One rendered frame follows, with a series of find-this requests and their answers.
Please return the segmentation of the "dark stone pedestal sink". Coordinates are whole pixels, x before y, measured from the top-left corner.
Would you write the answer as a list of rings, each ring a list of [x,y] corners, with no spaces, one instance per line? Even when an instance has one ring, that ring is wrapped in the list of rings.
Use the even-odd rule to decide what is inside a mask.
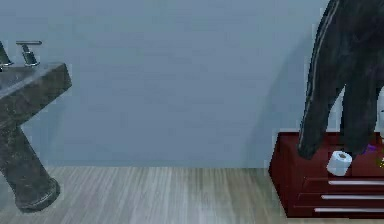
[[[0,71],[0,173],[23,213],[51,205],[60,194],[60,186],[47,173],[21,125],[71,86],[64,63],[6,67]]]

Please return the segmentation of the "white toilet paper roll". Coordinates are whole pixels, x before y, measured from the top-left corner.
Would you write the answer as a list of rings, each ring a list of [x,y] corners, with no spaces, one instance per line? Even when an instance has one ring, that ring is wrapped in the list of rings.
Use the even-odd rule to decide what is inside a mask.
[[[334,151],[328,161],[326,169],[335,176],[345,176],[353,159],[343,151]]]

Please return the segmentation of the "black animal statue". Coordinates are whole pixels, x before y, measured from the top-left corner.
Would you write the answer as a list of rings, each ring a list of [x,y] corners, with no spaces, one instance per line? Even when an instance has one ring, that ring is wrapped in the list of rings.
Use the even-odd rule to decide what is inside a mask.
[[[339,96],[344,151],[362,154],[375,130],[382,88],[384,0],[330,0],[312,50],[298,154],[310,160],[317,152]]]

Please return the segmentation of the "dark red drawer chest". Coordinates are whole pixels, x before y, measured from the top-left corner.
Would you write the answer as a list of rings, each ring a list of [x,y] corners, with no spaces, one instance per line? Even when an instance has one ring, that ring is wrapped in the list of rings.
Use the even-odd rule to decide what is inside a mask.
[[[297,154],[298,134],[278,134],[269,175],[289,218],[384,219],[384,142],[378,133],[370,144],[376,152],[353,159],[345,176],[326,169],[331,154],[343,148],[337,132],[328,132],[310,160]]]

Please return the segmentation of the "white object with dark mark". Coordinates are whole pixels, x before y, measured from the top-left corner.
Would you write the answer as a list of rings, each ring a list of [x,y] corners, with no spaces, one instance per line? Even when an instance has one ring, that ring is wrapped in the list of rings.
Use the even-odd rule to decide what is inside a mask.
[[[380,90],[379,97],[377,100],[376,131],[378,131],[380,137],[384,139],[384,87]]]

